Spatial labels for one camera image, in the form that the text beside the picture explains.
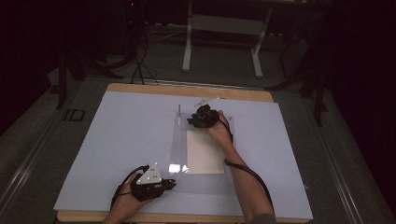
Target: person's left hand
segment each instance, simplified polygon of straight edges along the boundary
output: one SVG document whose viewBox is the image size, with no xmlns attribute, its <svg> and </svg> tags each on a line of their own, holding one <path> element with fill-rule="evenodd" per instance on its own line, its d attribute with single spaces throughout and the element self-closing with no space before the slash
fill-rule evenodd
<svg viewBox="0 0 396 224">
<path fill-rule="evenodd" d="M 132 195 L 132 193 L 128 193 L 131 192 L 131 183 L 136 177 L 136 175 L 137 174 L 133 174 L 129 182 L 124 184 L 124 186 L 122 186 L 120 194 L 123 193 L 127 193 L 127 194 L 120 195 L 119 197 L 117 197 L 117 200 L 113 204 L 113 208 L 111 209 L 110 213 L 108 213 L 107 217 L 103 222 L 104 224 L 121 223 L 125 219 L 132 217 L 134 214 L 136 214 L 137 211 L 141 207 L 143 207 L 143 205 L 152 201 L 152 199 L 150 199 L 143 202 L 139 202 Z"/>
</svg>

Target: transparent plastic sheet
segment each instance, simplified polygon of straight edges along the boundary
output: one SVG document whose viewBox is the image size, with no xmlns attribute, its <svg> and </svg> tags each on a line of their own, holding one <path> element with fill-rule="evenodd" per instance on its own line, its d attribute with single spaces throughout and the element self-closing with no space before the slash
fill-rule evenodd
<svg viewBox="0 0 396 224">
<path fill-rule="evenodd" d="M 191 113 L 176 114 L 172 149 L 169 161 L 168 178 L 175 179 L 177 185 L 173 192 L 195 194 L 226 194 L 233 195 L 233 179 L 230 169 L 224 167 L 224 174 L 189 174 L 187 164 L 187 131 L 196 131 L 187 122 Z M 231 132 L 233 133 L 233 118 L 228 117 Z"/>
</svg>

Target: dark background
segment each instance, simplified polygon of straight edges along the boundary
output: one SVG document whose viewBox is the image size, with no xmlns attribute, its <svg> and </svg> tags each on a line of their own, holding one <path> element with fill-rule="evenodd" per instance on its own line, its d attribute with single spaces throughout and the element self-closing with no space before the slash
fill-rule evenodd
<svg viewBox="0 0 396 224">
<path fill-rule="evenodd" d="M 187 2 L 147 0 L 147 21 L 186 24 Z M 125 18 L 120 13 L 104 12 L 103 8 L 109 8 L 108 1 L 89 3 L 1 2 L 0 134 L 50 87 L 46 74 L 58 67 L 60 36 L 67 37 L 70 45 L 91 57 L 101 58 L 111 49 L 122 53 L 120 37 Z M 396 2 L 333 3 L 338 9 L 326 18 L 314 50 L 316 58 L 322 57 L 321 62 L 326 63 L 319 63 L 318 59 L 311 63 L 326 73 L 325 86 L 332 91 L 377 185 L 396 215 Z M 197 8 L 209 14 L 219 12 L 219 6 L 202 4 Z M 270 32 L 287 32 L 293 22 L 293 10 L 277 11 Z M 245 15 L 234 2 L 220 11 L 224 15 L 230 12 L 242 18 L 262 17 L 259 11 Z M 98 30 L 109 27 L 115 35 L 104 38 L 98 34 Z"/>
</svg>

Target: person's right hand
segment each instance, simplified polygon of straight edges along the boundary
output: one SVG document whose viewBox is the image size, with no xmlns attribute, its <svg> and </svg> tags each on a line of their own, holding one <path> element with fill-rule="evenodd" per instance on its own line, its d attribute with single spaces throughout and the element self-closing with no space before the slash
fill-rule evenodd
<svg viewBox="0 0 396 224">
<path fill-rule="evenodd" d="M 219 119 L 226 125 L 229 125 L 227 119 L 224 117 L 223 111 L 219 110 L 218 113 Z M 233 141 L 231 140 L 231 136 L 227 128 L 221 122 L 216 122 L 216 124 L 211 128 L 208 128 L 207 131 L 212 139 L 219 143 L 221 147 L 225 148 L 233 145 Z"/>
</svg>

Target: gray floor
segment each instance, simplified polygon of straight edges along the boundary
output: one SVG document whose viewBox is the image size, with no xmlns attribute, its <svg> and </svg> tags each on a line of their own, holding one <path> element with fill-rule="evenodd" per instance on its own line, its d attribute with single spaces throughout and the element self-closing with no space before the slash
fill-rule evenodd
<svg viewBox="0 0 396 224">
<path fill-rule="evenodd" d="M 183 35 L 150 42 L 145 63 L 158 72 L 161 85 L 221 85 L 230 88 L 264 90 L 285 80 L 279 62 L 284 47 L 279 37 L 268 37 L 260 53 L 264 78 L 254 77 L 247 41 L 242 45 L 193 39 L 191 70 L 181 71 Z M 288 69 L 298 62 L 304 45 L 295 46 L 287 57 Z M 132 65 L 118 74 L 119 82 L 129 82 Z M 55 124 L 42 144 L 42 153 L 32 164 L 33 171 L 18 196 L 10 204 L 3 223 L 51 223 L 52 210 L 64 179 L 78 154 L 106 86 L 114 82 L 96 74 L 84 82 L 72 82 L 67 108 L 87 112 L 82 122 L 62 121 L 64 110 L 56 111 L 57 96 L 44 94 L 0 139 L 0 190 L 7 189 L 18 167 L 36 145 L 48 124 Z M 272 92 L 279 103 L 295 158 L 307 186 L 314 220 L 309 223 L 396 223 L 372 179 L 356 142 L 339 114 L 332 95 L 325 94 L 328 112 L 322 114 L 323 127 L 312 119 L 313 99 L 298 94 L 301 83 Z"/>
</svg>

